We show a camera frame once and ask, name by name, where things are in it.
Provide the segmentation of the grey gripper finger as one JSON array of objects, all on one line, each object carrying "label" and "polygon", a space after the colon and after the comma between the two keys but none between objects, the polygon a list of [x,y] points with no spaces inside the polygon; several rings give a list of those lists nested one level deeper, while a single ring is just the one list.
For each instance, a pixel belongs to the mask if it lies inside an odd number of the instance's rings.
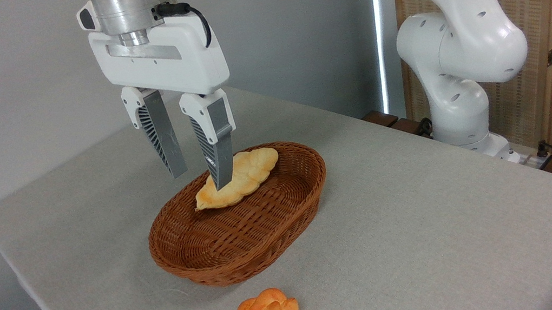
[{"label": "grey gripper finger", "polygon": [[215,188],[221,190],[233,176],[231,132],[236,123],[228,97],[223,89],[209,95],[184,93],[179,106],[190,119]]},{"label": "grey gripper finger", "polygon": [[160,91],[124,86],[120,95],[133,127],[143,130],[173,178],[185,173],[187,164]]}]

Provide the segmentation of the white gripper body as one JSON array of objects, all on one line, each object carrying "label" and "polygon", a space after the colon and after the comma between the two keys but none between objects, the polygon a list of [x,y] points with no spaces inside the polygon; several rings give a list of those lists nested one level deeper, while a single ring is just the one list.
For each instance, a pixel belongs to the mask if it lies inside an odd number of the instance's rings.
[{"label": "white gripper body", "polygon": [[147,33],[148,43],[132,47],[118,37],[90,32],[88,39],[103,74],[112,84],[209,95],[229,79],[217,38],[206,46],[198,16],[167,17]]}]

